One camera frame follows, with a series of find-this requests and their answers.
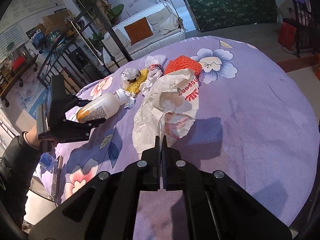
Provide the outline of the left hand gold nails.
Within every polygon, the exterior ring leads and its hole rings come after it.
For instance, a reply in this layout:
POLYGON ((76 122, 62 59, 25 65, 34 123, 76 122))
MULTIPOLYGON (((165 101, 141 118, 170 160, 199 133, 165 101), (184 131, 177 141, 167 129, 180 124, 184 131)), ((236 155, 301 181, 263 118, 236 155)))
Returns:
POLYGON ((29 131, 24 132, 23 137, 25 139, 25 142, 29 146, 31 146, 33 148, 37 148, 37 149, 40 148, 40 144, 41 144, 42 140, 38 139, 36 125, 32 129, 30 129, 29 131))

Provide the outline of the left forearm black sleeve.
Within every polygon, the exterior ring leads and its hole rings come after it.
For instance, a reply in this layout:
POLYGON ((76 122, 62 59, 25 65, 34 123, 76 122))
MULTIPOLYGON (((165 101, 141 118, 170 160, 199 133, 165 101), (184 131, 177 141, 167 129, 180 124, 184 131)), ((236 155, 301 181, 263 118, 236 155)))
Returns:
POLYGON ((41 156, 25 134, 12 139, 1 160, 1 202, 18 228, 23 224, 27 193, 41 156))

